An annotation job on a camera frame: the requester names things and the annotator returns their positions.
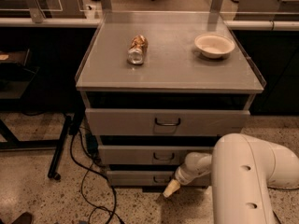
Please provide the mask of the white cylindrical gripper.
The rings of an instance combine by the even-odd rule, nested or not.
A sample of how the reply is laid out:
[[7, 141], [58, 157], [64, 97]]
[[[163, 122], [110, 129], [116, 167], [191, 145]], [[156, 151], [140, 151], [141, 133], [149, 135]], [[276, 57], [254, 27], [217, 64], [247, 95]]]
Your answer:
[[173, 193], [180, 189], [181, 185], [190, 184], [195, 178], [199, 177], [201, 173], [192, 171], [182, 164], [175, 171], [175, 179], [172, 179], [163, 192], [165, 198], [170, 197]]

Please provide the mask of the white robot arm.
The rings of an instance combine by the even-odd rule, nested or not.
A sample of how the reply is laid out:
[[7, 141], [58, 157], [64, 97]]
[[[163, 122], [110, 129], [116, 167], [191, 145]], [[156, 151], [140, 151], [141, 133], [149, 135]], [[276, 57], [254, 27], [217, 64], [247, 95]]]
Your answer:
[[204, 175], [211, 176], [214, 224], [275, 224], [268, 189], [296, 185], [299, 158], [279, 144], [226, 134], [210, 154], [191, 152], [185, 157], [164, 197]]

